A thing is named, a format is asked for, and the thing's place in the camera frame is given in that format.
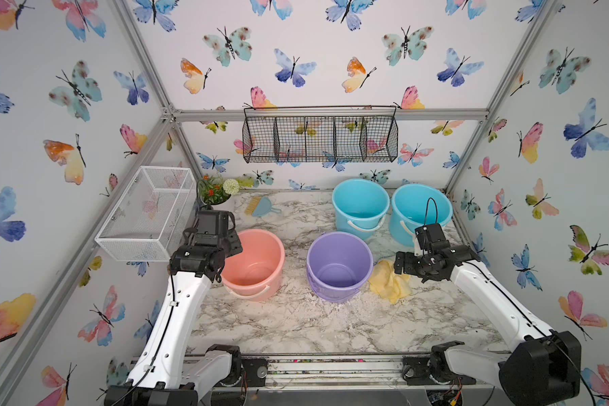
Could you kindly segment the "yellow microfiber cloth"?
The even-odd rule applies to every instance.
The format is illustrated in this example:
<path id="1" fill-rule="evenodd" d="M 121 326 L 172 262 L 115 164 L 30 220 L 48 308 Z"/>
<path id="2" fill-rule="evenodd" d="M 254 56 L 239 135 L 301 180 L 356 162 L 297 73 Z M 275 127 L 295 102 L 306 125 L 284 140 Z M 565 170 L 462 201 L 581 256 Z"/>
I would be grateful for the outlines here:
<path id="1" fill-rule="evenodd" d="M 394 272 L 393 262 L 381 260 L 373 267 L 368 283 L 371 292 L 395 305 L 412 294 L 409 279 L 409 275 Z"/>

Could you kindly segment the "pink plastic bucket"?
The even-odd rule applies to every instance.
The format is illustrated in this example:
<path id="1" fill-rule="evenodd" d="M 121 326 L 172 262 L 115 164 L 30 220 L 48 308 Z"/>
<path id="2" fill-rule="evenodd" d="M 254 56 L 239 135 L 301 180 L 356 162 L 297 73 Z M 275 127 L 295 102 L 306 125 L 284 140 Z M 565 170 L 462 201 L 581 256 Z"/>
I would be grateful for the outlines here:
<path id="1" fill-rule="evenodd" d="M 282 284 L 285 250 L 277 235 L 262 229 L 239 233 L 243 251 L 229 257 L 223 269 L 223 285 L 236 299 L 261 302 Z"/>

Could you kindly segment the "teal plastic bucket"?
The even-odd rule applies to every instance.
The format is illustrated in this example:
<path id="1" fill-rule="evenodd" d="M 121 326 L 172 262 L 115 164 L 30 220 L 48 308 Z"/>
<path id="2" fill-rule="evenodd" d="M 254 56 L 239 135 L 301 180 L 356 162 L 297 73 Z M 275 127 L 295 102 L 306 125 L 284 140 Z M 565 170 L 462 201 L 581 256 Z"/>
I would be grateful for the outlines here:
<path id="1" fill-rule="evenodd" d="M 428 224 L 446 226 L 453 217 L 450 200 L 439 189 L 424 184 L 404 184 L 391 198 L 389 231 L 401 245 L 413 247 L 415 230 Z"/>
<path id="2" fill-rule="evenodd" d="M 390 197 L 377 183 L 349 179 L 334 188 L 332 203 L 336 230 L 368 240 L 384 225 Z"/>

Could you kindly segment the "purple plastic bucket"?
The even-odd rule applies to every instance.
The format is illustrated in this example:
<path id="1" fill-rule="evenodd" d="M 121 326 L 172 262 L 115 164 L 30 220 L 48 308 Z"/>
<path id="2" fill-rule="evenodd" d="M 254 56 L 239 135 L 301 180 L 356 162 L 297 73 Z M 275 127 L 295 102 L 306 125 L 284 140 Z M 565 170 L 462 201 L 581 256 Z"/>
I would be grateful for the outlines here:
<path id="1" fill-rule="evenodd" d="M 369 246 L 350 233 L 321 235 L 313 241 L 306 257 L 312 291 L 332 303 L 345 303 L 357 296 L 372 271 L 373 255 Z"/>

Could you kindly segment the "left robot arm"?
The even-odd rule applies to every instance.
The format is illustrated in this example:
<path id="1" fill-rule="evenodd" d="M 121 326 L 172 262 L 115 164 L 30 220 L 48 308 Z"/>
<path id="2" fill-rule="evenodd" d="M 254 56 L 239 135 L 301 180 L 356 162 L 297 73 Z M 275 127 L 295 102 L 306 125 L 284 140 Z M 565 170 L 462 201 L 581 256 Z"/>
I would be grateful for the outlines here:
<path id="1" fill-rule="evenodd" d="M 211 346 L 188 382 L 183 382 L 184 357 L 196 316 L 212 283 L 221 280 L 226 259 L 242 251 L 240 238 L 232 231 L 218 241 L 202 234 L 174 252 L 167 294 L 152 335 L 125 383 L 108 386 L 104 404 L 208 404 L 207 396 L 217 385 L 244 384 L 240 348 L 226 344 Z"/>

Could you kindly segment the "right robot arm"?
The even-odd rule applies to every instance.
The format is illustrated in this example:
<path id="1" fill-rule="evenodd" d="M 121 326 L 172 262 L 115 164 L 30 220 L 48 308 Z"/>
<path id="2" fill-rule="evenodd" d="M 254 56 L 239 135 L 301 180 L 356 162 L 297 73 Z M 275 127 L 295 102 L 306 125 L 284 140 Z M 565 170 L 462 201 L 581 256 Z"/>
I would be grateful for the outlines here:
<path id="1" fill-rule="evenodd" d="M 425 255 L 398 252 L 394 271 L 422 282 L 447 280 L 485 314 L 506 343 L 500 355 L 461 341 L 432 347 L 426 374 L 437 382 L 470 377 L 502 390 L 514 405 L 552 405 L 580 395 L 582 346 L 535 316 L 507 291 L 471 248 L 461 245 Z"/>

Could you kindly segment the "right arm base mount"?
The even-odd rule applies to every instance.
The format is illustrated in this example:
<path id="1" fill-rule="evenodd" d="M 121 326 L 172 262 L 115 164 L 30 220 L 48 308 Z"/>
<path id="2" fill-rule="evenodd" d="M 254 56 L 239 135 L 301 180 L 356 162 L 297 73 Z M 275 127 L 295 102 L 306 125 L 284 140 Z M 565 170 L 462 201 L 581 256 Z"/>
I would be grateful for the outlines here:
<path id="1" fill-rule="evenodd" d="M 443 360 L 441 355 L 436 353 L 423 356 L 404 357 L 402 362 L 402 379 L 404 379 L 409 386 L 448 386 L 452 383 L 462 383 L 464 385 L 477 384 L 475 378 L 459 375 L 449 370 L 445 360 Z"/>

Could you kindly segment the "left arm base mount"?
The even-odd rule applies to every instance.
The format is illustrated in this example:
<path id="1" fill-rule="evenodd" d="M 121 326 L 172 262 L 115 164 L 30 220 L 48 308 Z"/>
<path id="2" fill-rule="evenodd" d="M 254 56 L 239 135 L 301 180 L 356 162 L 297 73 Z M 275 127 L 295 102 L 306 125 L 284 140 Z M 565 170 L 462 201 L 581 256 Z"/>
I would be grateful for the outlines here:
<path id="1" fill-rule="evenodd" d="M 265 387 L 268 377 L 268 358 L 242 357 L 238 371 L 233 371 L 232 378 L 226 378 L 215 385 L 223 387 Z"/>

